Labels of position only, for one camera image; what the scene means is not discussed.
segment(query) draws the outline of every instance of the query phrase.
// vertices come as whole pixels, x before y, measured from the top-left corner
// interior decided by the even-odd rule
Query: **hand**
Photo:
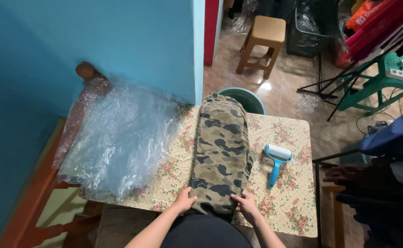
[[[256,218],[262,216],[253,194],[243,191],[241,197],[236,194],[232,194],[231,198],[238,202],[238,206],[235,211],[242,213],[244,218],[252,225],[254,225]]]
[[[180,191],[174,204],[170,206],[170,208],[175,209],[178,212],[178,215],[188,211],[192,207],[192,204],[194,204],[195,200],[197,200],[196,196],[189,198],[189,192],[191,192],[191,189],[191,187],[187,187]]]

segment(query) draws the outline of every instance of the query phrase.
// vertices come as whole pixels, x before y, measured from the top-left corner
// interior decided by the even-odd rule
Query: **lint roller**
[[[273,186],[275,185],[276,178],[278,178],[278,172],[280,171],[280,165],[282,163],[287,163],[292,160],[292,152],[290,150],[287,150],[287,149],[284,149],[281,147],[267,144],[266,147],[264,148],[264,153],[266,154],[266,156],[273,159],[273,161],[275,162],[272,172],[270,173],[269,181],[267,182],[267,188],[272,189]],[[278,159],[272,157],[271,155],[287,159],[287,161],[278,160]]]

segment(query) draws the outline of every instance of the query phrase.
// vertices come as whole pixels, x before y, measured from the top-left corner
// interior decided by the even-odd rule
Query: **white roller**
[[[292,156],[292,152],[290,150],[277,147],[274,145],[269,144],[269,147],[267,149],[267,153],[278,156],[280,158],[285,158],[289,159]]]

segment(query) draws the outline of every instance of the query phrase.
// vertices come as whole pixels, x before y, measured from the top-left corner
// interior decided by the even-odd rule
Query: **folded camo clothing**
[[[192,208],[231,220],[237,207],[231,194],[241,195],[254,160],[246,111],[231,97],[209,93],[200,107],[190,193],[197,201]]]

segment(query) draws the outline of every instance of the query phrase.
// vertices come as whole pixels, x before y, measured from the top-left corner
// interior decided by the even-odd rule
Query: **table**
[[[183,116],[183,128],[169,146],[171,156],[168,161],[158,165],[154,180],[147,187],[132,191],[122,201],[97,192],[83,191],[81,196],[87,200],[151,211],[166,210],[179,191],[189,186],[195,157],[199,110],[198,106],[191,105],[182,109],[180,115]],[[251,149],[260,156],[254,162],[245,190],[255,195],[261,213],[273,230],[316,237],[317,218],[309,124],[301,120],[250,113],[247,117],[249,143]],[[281,165],[278,180],[271,190],[266,185],[273,161],[262,152],[266,144],[290,149],[293,153],[292,161]],[[235,213],[232,224],[251,226],[241,213]]]

